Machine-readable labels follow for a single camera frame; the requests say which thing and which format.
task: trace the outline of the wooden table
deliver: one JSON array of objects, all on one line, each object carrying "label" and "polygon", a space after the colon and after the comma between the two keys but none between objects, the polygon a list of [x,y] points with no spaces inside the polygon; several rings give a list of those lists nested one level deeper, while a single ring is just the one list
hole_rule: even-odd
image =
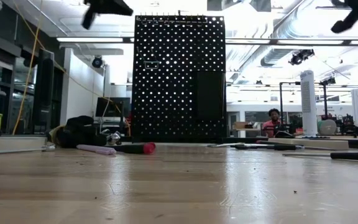
[{"label": "wooden table", "polygon": [[0,155],[0,223],[358,223],[358,162],[157,145]]}]

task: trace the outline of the monitor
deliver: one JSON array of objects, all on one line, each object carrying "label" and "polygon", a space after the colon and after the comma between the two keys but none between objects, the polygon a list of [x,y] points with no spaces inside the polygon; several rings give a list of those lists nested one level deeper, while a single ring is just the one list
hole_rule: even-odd
[{"label": "monitor", "polygon": [[108,101],[103,97],[98,98],[98,104],[96,105],[96,117],[102,117],[104,110],[106,110],[104,117],[121,117],[121,106],[124,104],[123,117],[128,117],[131,111],[131,99],[129,97],[110,97],[109,98],[113,103]]}]

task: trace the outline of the wire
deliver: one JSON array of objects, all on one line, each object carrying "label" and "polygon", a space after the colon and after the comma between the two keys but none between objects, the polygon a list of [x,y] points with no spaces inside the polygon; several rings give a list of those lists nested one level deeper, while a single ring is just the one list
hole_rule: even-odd
[{"label": "wire", "polygon": [[24,100],[25,100],[25,95],[27,93],[27,88],[29,87],[29,80],[30,80],[30,74],[31,74],[31,71],[32,71],[32,64],[34,62],[34,54],[35,54],[35,48],[37,46],[37,40],[38,40],[38,34],[39,34],[39,31],[40,31],[40,26],[41,26],[41,21],[42,21],[42,5],[44,3],[44,0],[41,0],[41,5],[40,5],[40,14],[38,16],[38,24],[37,24],[37,30],[35,31],[35,40],[34,40],[34,45],[32,47],[32,53],[31,53],[31,61],[30,61],[30,66],[29,66],[29,72],[27,73],[27,78],[25,80],[25,87],[24,87],[24,92],[23,92],[23,99],[22,99],[22,102],[20,104],[20,109],[19,109],[19,114],[17,115],[17,119],[16,119],[16,124],[13,128],[13,134],[12,135],[15,135],[16,133],[16,129],[17,129],[17,126],[19,125],[19,121],[20,121],[20,118],[22,116],[22,112],[23,112],[23,106],[24,106]]},{"label": "wire", "polygon": [[[111,86],[110,86],[110,92],[109,92],[109,99],[111,97]],[[102,133],[102,126],[103,126],[103,118],[104,118],[104,114],[106,114],[106,110],[107,110],[107,107],[109,106],[109,102],[106,103],[106,107],[103,111],[103,114],[102,114],[102,119],[100,120],[100,130],[99,130],[99,133]]]},{"label": "wire", "polygon": [[[34,31],[32,30],[32,28],[31,28],[31,26],[29,25],[29,23],[28,23],[28,22],[26,21],[26,19],[24,18],[23,13],[22,13],[21,10],[19,9],[19,6],[17,5],[17,3],[16,3],[15,0],[13,0],[13,4],[15,5],[15,8],[17,9],[17,12],[18,12],[19,15],[21,16],[21,18],[22,18],[22,20],[24,21],[24,23],[26,24],[27,28],[29,28],[31,34],[35,37],[35,41],[39,43],[39,45],[41,46],[41,49],[47,50],[47,49],[44,47],[44,45],[41,43],[41,41],[37,38],[37,35],[36,35],[36,34],[34,33]],[[91,91],[91,90],[89,90],[89,89],[87,89],[87,87],[83,86],[83,85],[80,84],[78,81],[76,81],[73,77],[71,77],[70,74],[68,74],[68,73],[66,72],[66,70],[65,70],[62,66],[60,66],[55,60],[53,60],[53,62],[54,62],[54,64],[55,64],[55,66],[59,68],[59,70],[61,70],[65,75],[67,75],[67,76],[68,76],[71,80],[73,80],[77,85],[79,85],[80,87],[84,88],[86,91],[88,91],[88,92],[90,92],[90,93],[92,93],[92,94],[95,94],[95,95],[98,96],[98,97],[102,97],[103,99],[108,100],[109,103],[112,103],[113,105],[115,105],[115,106],[116,106],[116,109],[118,110],[118,112],[121,113],[121,110],[118,108],[118,106],[117,106],[112,100],[110,100],[109,98],[106,98],[106,97],[104,97],[104,96],[101,96],[101,95],[99,95],[99,94],[97,94],[97,93],[95,93],[95,92],[93,92],[93,91]],[[128,123],[127,119],[125,119],[125,122],[126,122],[126,124],[127,124],[127,126],[128,126],[128,134],[129,134],[129,137],[130,137],[130,136],[131,136],[131,125]]]},{"label": "wire", "polygon": [[347,78],[348,80],[351,80],[349,77],[345,76],[344,74],[342,74],[340,71],[336,70],[334,67],[330,66],[327,62],[325,62],[324,60],[321,60],[320,58],[318,58],[317,56],[315,56],[320,62],[323,62],[325,65],[327,65],[329,68],[331,68],[332,70],[334,70],[336,73],[342,75],[343,77]]}]

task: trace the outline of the person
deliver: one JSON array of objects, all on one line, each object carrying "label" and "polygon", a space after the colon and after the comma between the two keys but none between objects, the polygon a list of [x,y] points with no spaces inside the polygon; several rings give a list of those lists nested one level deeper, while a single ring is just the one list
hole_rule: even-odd
[{"label": "person", "polygon": [[273,138],[274,137],[274,131],[273,127],[280,124],[280,112],[278,109],[273,108],[270,111],[268,111],[268,116],[270,117],[270,121],[266,121],[264,125],[262,126],[262,129],[265,130],[265,128],[269,128],[269,130],[265,130],[267,137]]}]

